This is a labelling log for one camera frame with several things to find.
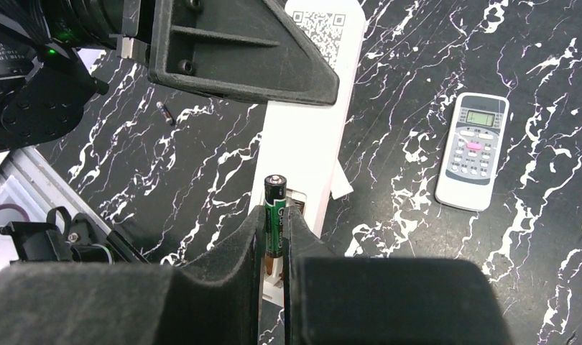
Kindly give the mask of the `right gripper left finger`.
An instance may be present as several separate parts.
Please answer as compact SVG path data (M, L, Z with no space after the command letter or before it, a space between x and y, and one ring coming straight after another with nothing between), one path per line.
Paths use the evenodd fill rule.
M116 232L73 246L51 223L0 228L0 344L256 344L264 211L179 267L149 264Z

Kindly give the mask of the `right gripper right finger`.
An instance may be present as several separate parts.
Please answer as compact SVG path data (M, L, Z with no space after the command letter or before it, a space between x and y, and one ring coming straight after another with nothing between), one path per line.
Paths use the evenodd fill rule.
M285 209L286 344L511 344L485 275L443 258L340 257Z

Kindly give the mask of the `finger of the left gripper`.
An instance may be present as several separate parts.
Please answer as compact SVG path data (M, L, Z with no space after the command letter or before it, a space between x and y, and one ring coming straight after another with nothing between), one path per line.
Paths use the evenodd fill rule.
M254 103L329 106L339 77L278 1L156 1L152 82Z

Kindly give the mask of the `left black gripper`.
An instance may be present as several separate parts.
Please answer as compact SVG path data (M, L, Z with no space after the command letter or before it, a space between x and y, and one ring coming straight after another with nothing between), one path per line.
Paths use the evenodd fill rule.
M43 16L57 43L114 50L136 63L149 61L152 1L44 1Z

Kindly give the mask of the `slim white remote control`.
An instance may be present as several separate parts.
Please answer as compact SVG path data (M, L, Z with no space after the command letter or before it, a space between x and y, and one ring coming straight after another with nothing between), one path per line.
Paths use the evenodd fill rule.
M287 196L303 207L309 230L320 236L367 20L358 1L288 1L285 11L337 73L338 98L332 106L267 104L249 206L262 209L264 179L282 175Z

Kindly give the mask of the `slim remote battery cover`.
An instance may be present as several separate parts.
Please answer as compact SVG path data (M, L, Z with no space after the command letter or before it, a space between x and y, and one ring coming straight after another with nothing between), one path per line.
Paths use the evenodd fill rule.
M333 172L331 177L331 197L333 200L338 200L354 191L351 186L346 174L341 167L341 164L336 160L333 166Z

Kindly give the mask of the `green black battery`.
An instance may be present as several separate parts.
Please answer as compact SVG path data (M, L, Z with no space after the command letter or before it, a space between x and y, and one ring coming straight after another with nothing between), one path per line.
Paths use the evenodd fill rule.
M266 255L282 256L282 232L287 205L287 179L282 175L269 175L264 179L264 207L266 212Z

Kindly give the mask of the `grey remote control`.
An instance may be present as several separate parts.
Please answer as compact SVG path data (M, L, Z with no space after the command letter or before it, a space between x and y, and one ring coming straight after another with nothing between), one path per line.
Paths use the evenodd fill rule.
M508 114L505 97L458 96L435 187L438 202L467 211L490 206Z

